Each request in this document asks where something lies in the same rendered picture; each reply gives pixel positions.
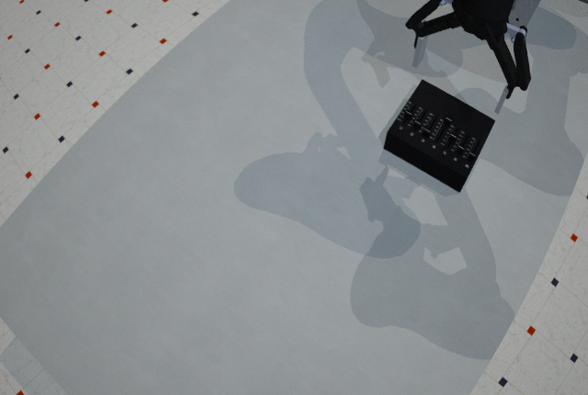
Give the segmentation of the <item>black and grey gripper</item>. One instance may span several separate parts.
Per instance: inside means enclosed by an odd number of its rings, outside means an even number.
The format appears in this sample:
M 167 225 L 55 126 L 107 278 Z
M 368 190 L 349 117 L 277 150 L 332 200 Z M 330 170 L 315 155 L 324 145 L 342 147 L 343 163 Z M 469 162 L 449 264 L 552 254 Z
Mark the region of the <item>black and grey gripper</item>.
M 510 98 L 515 87 L 518 86 L 521 90 L 526 91 L 531 80 L 526 49 L 527 28 L 525 26 L 515 27 L 509 24 L 508 20 L 514 1 L 430 0 L 416 11 L 405 24 L 406 28 L 413 29 L 416 33 L 413 67 L 417 68 L 424 58 L 428 35 L 436 32 L 448 28 L 463 27 L 464 31 L 475 35 L 480 40 L 487 40 L 507 81 L 494 110 L 495 113 L 499 114 L 504 100 Z M 445 6 L 446 4 L 452 4 L 454 12 L 421 22 L 433 13 L 439 5 Z M 504 40 L 503 34 L 506 32 L 510 35 L 511 42 L 514 44 L 515 62 Z

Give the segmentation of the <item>black lighting desk panel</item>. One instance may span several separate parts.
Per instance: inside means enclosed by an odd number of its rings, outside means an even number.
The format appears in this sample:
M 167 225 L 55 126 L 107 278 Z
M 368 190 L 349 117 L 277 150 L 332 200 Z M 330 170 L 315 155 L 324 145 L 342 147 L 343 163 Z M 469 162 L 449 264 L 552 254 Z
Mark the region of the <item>black lighting desk panel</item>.
M 384 149 L 460 193 L 494 122 L 422 80 L 388 130 Z

